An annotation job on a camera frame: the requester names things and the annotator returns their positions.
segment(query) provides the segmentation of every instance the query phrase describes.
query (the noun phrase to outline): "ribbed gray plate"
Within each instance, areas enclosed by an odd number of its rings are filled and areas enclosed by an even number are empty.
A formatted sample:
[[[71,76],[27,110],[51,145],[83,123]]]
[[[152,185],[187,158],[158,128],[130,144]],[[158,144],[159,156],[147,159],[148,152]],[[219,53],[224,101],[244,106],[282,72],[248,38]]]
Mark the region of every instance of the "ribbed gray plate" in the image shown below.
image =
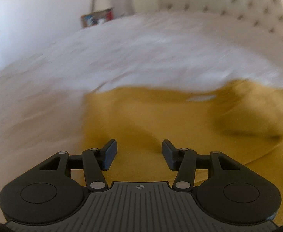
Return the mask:
[[[234,226],[205,214],[189,193],[175,192],[166,182],[116,182],[91,193],[84,206],[64,221],[46,226],[8,222],[15,232],[270,232],[271,222]]]

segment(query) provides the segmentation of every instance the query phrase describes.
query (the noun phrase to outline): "white wall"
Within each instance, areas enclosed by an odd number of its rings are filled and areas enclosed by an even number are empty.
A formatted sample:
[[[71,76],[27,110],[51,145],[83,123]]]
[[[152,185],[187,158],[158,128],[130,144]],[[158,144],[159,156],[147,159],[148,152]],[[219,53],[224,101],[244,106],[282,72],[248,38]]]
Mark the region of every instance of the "white wall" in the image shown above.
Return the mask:
[[[0,0],[0,70],[81,29],[92,0]]]

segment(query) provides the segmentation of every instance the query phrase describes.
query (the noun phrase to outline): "bed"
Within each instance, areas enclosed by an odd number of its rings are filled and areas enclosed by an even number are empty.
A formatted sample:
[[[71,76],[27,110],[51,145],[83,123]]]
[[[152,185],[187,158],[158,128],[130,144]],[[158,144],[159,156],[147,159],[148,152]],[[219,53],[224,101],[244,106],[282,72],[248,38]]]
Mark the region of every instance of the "bed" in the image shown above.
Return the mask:
[[[138,14],[59,39],[0,72],[0,190],[58,151],[80,154],[86,93],[204,92],[238,78],[283,88],[283,0],[134,5]]]

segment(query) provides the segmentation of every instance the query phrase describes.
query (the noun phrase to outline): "crosshair logo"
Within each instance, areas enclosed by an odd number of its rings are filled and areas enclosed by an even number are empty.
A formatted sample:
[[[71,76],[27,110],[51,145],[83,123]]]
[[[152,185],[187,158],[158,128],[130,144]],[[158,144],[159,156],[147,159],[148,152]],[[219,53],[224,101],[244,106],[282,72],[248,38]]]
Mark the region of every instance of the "crosshair logo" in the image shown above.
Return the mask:
[[[141,185],[141,184],[139,184],[139,185],[136,186],[136,188],[139,189],[139,190],[143,189],[144,187],[145,187],[145,186],[144,186],[144,185]]]

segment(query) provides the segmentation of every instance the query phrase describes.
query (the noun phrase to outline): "white duvet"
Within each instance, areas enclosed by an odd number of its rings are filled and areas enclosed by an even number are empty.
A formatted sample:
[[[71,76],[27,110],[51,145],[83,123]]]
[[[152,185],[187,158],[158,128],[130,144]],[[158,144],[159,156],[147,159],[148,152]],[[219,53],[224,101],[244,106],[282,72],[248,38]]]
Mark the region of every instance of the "white duvet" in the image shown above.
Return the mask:
[[[160,12],[61,39],[0,72],[0,190],[60,150],[80,152],[87,92],[208,91],[235,78],[283,87],[281,38],[230,17]]]

